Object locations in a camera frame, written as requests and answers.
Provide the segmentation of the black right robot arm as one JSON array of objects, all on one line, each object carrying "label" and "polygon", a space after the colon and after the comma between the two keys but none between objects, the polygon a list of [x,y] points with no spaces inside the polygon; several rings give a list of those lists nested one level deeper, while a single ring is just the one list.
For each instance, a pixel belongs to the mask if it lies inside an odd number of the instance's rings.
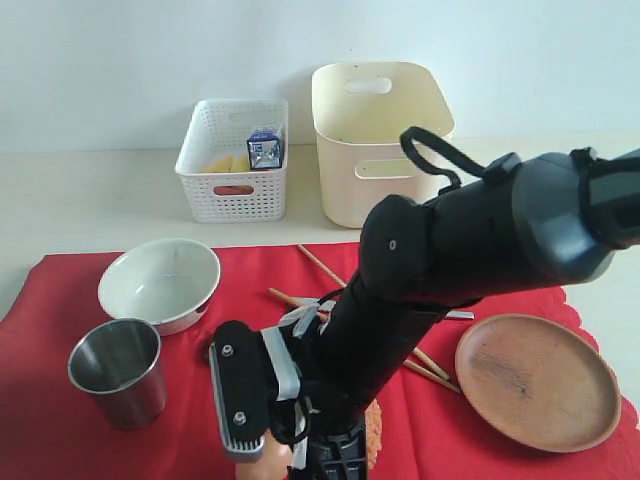
[{"label": "black right robot arm", "polygon": [[458,151],[453,181],[419,204],[390,195],[369,213],[359,264],[332,293],[282,318],[301,373],[296,411],[278,421],[292,479],[356,479],[367,469],[365,409],[448,312],[500,294],[589,282],[639,241],[639,155],[590,149],[480,166]]}]

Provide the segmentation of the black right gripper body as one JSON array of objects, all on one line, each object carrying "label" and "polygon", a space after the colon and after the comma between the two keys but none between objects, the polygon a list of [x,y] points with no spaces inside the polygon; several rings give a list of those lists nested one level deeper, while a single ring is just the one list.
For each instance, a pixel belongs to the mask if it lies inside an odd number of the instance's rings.
[{"label": "black right gripper body", "polygon": [[316,437],[344,434],[370,404],[370,311],[337,309],[326,323],[292,311],[269,329],[272,423],[294,437],[295,409]]}]

